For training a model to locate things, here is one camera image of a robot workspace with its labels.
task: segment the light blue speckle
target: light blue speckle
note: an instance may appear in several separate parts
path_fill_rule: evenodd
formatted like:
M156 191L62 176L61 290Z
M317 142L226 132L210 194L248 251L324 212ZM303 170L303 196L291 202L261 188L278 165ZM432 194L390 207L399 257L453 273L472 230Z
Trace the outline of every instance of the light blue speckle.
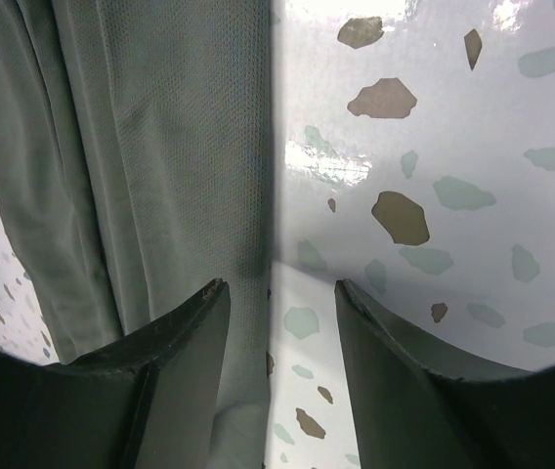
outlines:
M269 12L269 25L275 26L280 23L281 20L279 19L279 16L276 15L274 12Z
M284 328L303 340L320 331L319 317L312 308L290 308L284 316Z
M538 347L555 347L555 322L528 327L523 331L523 340Z
M444 176L434 183L434 192L441 205L451 210L473 211L496 204L492 193L452 176Z
M499 329L505 324L505 318L501 315L501 313L495 311L488 305L469 303L466 305L466 309L469 310L471 318L483 324L489 325L490 327Z
M317 149L321 154L337 157L336 150L332 147L330 142L324 139L320 130L312 125L307 125L305 129L306 145Z
M297 244L297 259L299 263L311 271L326 271L327 263L319 251L307 239Z
M30 295L25 295L25 305L27 308L34 313L34 305L32 304L32 300L30 299Z
M516 280L529 283L540 274L540 264L521 244L512 247L512 275Z
M555 73L555 47L525 54L519 59L519 71L528 78Z
M305 379L313 379L315 377L315 375L308 368L305 368L300 364L294 365L292 370Z
M360 458L357 457L355 454L345 454L345 457L349 462L351 462L355 466L360 467Z
M418 154L414 151L409 151L404 156L402 156L402 171L406 179L410 179L414 170L416 169L416 162L418 161Z
M290 434L286 431L286 429L281 424L279 423L274 424L274 433L283 442L289 445L295 444L295 441L293 440L293 438L290 436Z
M453 265L453 259L451 259L449 253L440 249L402 247L399 254L411 266L432 276L439 276Z
M555 171L555 148L528 149L524 157L531 161L534 166L547 171Z
M375 288L380 295L386 293L386 267L377 259L373 259L364 268L364 274L371 286Z

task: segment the gray fabric panel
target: gray fabric panel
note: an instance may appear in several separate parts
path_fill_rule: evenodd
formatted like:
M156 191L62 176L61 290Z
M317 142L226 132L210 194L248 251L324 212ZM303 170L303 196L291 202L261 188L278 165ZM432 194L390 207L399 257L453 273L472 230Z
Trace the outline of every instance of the gray fabric panel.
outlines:
M56 26L37 5L0 0L0 215L70 362L121 328Z
M2 5L4 22L20 17L12 2ZM18 126L14 139L39 147L0 147L0 166L11 160L10 170L0 167L0 181L11 175L0 184L0 209L16 252L40 273L33 280L55 343L70 336L80 353L96 348L67 328L96 331L105 342L120 325L135 330L223 277L232 319L209 467L258 468L269 401L268 4L55 0L62 51L54 31L41 27L49 24L44 5L21 5L27 33L22 25L9 34L0 22L9 43L0 47L0 71L12 64L0 73L0 124ZM42 51L33 54L18 35ZM42 66L44 56L51 76L43 86L26 76L26 64ZM46 100L58 101L52 124L44 119ZM56 140L67 146L62 154ZM36 242L28 222L34 198L45 200L47 214ZM77 234L68 235L74 226ZM64 258L82 264L64 265ZM67 316L51 301L60 290L84 303L85 311L69 311L80 324L58 323ZM105 305L96 293L107 295Z

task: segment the curtain fold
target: curtain fold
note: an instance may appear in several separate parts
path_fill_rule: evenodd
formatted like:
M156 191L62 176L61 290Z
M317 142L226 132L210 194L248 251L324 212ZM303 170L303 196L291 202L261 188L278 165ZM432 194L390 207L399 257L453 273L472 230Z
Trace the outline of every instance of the curtain fold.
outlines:
M214 468L264 450L268 16L251 0L0 1L0 212L59 355L223 277Z

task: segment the gray curtain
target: gray curtain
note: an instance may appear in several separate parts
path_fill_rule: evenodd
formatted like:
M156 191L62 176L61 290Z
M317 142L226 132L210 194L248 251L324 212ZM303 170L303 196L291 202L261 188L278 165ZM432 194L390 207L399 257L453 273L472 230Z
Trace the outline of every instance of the gray curtain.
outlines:
M0 0L0 213L62 361L231 285L211 468L260 468L264 450L268 15Z

